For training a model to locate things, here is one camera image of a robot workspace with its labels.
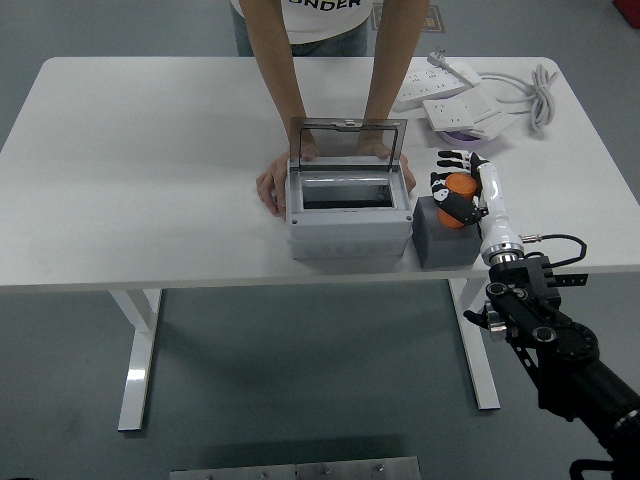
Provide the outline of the person's right hand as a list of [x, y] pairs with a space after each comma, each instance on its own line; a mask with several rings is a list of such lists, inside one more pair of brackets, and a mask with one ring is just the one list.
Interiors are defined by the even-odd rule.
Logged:
[[[300, 147], [294, 149], [294, 156], [311, 161], [318, 155], [319, 149], [313, 135], [308, 131], [303, 131], [300, 137]], [[260, 201], [272, 215], [282, 220], [286, 219], [285, 183], [289, 158], [290, 152], [285, 151], [256, 179], [256, 192]]]

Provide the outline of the person's left hand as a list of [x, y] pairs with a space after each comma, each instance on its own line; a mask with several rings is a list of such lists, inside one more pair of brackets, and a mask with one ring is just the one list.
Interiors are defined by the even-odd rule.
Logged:
[[402, 153], [401, 143], [395, 138], [393, 132], [380, 128], [363, 130], [358, 136], [356, 152], [359, 156], [374, 156], [386, 164], [397, 158], [407, 192], [411, 193], [416, 187], [417, 182], [409, 168], [408, 159]]

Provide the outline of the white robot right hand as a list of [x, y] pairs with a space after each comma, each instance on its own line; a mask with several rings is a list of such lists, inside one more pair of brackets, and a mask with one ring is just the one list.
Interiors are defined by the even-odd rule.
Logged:
[[432, 198], [437, 207], [465, 226], [477, 224], [480, 229], [480, 254], [487, 266], [524, 257], [523, 240], [511, 228], [496, 167], [476, 152], [441, 150], [437, 165], [458, 168], [476, 182], [472, 199], [447, 186], [454, 172], [431, 174]]

